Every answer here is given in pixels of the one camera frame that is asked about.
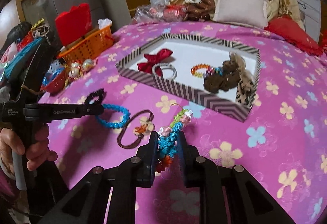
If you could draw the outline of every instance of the red pillow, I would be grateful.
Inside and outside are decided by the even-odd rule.
[[[310,55],[321,56],[323,54],[323,48],[289,16],[274,18],[265,30],[282,36],[285,41]]]

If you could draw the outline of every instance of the blue flower print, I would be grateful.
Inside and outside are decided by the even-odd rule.
[[[62,120],[60,125],[58,125],[58,129],[63,130],[67,123],[68,123],[67,119]]]
[[[247,145],[249,147],[255,147],[257,144],[264,144],[266,138],[264,136],[265,127],[259,126],[257,129],[249,127],[246,129],[246,133],[250,136],[247,140]]]
[[[312,80],[317,80],[314,74],[309,74],[312,78]]]
[[[315,133],[313,132],[314,126],[309,122],[308,119],[305,119],[305,133],[310,134],[312,138],[315,137]]]
[[[267,66],[265,65],[265,62],[261,62],[260,67],[261,68],[267,68]]]
[[[310,97],[310,99],[312,99],[313,101],[318,101],[315,94],[313,92],[309,92],[307,91],[308,96]]]
[[[323,198],[320,197],[318,203],[316,203],[315,206],[313,207],[313,214],[311,215],[312,220],[319,214],[322,203],[323,203]]]
[[[93,83],[93,79],[89,79],[87,82],[85,82],[85,86],[89,87]]]
[[[193,111],[193,117],[194,118],[201,118],[202,113],[201,111],[205,109],[205,107],[198,105],[193,102],[189,102],[188,105],[184,106],[183,109],[188,109]]]
[[[163,30],[162,33],[170,33],[170,31],[171,31],[171,28],[166,28],[166,29]]]
[[[293,64],[293,63],[291,63],[289,60],[286,60],[286,64],[287,64],[288,66],[290,66],[290,67],[294,68],[294,64]]]

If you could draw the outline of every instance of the metal screw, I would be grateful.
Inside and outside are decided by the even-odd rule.
[[[139,163],[139,162],[141,161],[141,158],[135,156],[135,157],[132,157],[132,158],[130,159],[130,161],[131,161],[132,163]]]
[[[103,171],[103,168],[100,167],[100,166],[98,166],[98,167],[94,167],[94,168],[92,169],[92,172],[93,172],[94,174],[99,174],[99,173],[101,173],[102,171]]]
[[[234,170],[236,170],[237,172],[243,172],[243,171],[244,171],[244,167],[241,166],[241,165],[236,165],[236,166],[234,167]]]
[[[198,157],[195,158],[195,160],[196,160],[196,162],[198,162],[198,163],[203,163],[203,162],[205,162],[205,157],[203,157],[203,156],[198,156]]]

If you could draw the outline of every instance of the orange beaded bracelet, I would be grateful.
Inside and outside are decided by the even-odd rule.
[[[197,72],[199,69],[206,69],[206,70],[209,70],[211,68],[210,65],[207,65],[207,64],[199,64],[199,65],[196,65],[196,66],[193,66],[191,68],[191,74],[197,78],[204,78],[206,72],[204,73],[199,73]]]

